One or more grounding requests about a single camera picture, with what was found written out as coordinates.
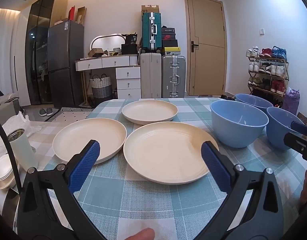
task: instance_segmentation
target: blue bowl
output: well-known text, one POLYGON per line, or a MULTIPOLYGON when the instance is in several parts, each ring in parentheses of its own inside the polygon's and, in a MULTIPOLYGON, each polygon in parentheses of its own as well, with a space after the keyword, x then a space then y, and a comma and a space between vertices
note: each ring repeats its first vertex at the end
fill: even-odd
POLYGON ((267 114, 267 108, 273 106, 269 101, 253 95, 237 94, 235 97, 236 101, 255 106, 265 114, 267 114))
POLYGON ((297 121, 303 122, 294 114, 277 107, 269 107, 267 109, 269 124, 267 125, 267 137, 271 144, 281 150, 288 150, 290 147, 286 146, 283 142, 283 138, 289 132, 292 132, 298 136, 300 133, 291 129, 291 123, 297 121))
POLYGON ((269 122, 268 116, 258 108, 237 101, 215 101, 210 109, 215 135, 234 148, 253 143, 269 122))

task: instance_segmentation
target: cream plate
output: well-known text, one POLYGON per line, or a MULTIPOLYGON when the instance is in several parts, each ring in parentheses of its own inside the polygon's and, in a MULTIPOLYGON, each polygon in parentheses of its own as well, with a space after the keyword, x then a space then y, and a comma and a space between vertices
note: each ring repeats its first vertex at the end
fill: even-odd
POLYGON ((185 184, 209 172, 201 157, 201 145, 211 141, 207 132, 180 122, 157 122, 133 131, 123 152, 139 175, 162 184, 185 184))
POLYGON ((113 119, 90 118, 74 122, 63 128, 54 138, 52 147, 61 160, 68 162, 80 153, 90 140, 100 143, 100 155, 95 164, 113 157, 127 138, 125 126, 113 119))
POLYGON ((135 101, 122 108, 122 114, 126 119, 141 125, 171 121, 177 113, 178 108, 175 105, 160 100, 135 101))

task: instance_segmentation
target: metal screw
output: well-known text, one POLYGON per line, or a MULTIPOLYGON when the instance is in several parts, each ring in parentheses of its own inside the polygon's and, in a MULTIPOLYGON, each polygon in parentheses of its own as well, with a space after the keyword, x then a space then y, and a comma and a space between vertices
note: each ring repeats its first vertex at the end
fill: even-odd
POLYGON ((266 172, 267 172, 268 174, 273 174, 272 168, 266 168, 266 172))
POLYGON ((241 164, 236 165, 236 170, 237 171, 243 171, 245 168, 241 164))
POLYGON ((63 163, 61 163, 61 164, 59 164, 59 165, 57 166, 57 170, 58 170, 58 171, 63 171, 65 167, 66 167, 66 165, 64 165, 63 163))
POLYGON ((29 174, 34 173, 34 167, 29 168, 29 169, 28 169, 28 173, 29 173, 29 174))

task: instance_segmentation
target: blue gripper pad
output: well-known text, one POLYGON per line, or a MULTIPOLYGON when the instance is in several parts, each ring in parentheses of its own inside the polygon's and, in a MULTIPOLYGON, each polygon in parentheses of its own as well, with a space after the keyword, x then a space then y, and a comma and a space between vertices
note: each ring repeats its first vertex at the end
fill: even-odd
POLYGON ((81 189, 99 154, 100 144, 94 141, 69 176, 68 188, 71 194, 81 189))
POLYGON ((291 128, 292 130, 295 130, 296 132, 307 136, 307 126, 306 125, 293 121, 291 123, 291 128))
POLYGON ((228 194, 231 191, 231 175, 226 169, 226 167, 223 165, 215 151, 218 152, 218 150, 212 145, 211 142, 204 142, 201 146, 201 156, 203 161, 210 170, 211 175, 215 179, 215 182, 217 183, 219 189, 222 192, 226 192, 228 194))

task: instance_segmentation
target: purple bag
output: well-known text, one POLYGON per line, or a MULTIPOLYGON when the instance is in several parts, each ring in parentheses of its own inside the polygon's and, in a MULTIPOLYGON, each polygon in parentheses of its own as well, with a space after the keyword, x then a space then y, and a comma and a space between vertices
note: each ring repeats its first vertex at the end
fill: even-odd
POLYGON ((294 115, 297 115, 299 102, 300 102, 299 90, 288 88, 285 95, 285 100, 283 101, 282 109, 294 115))

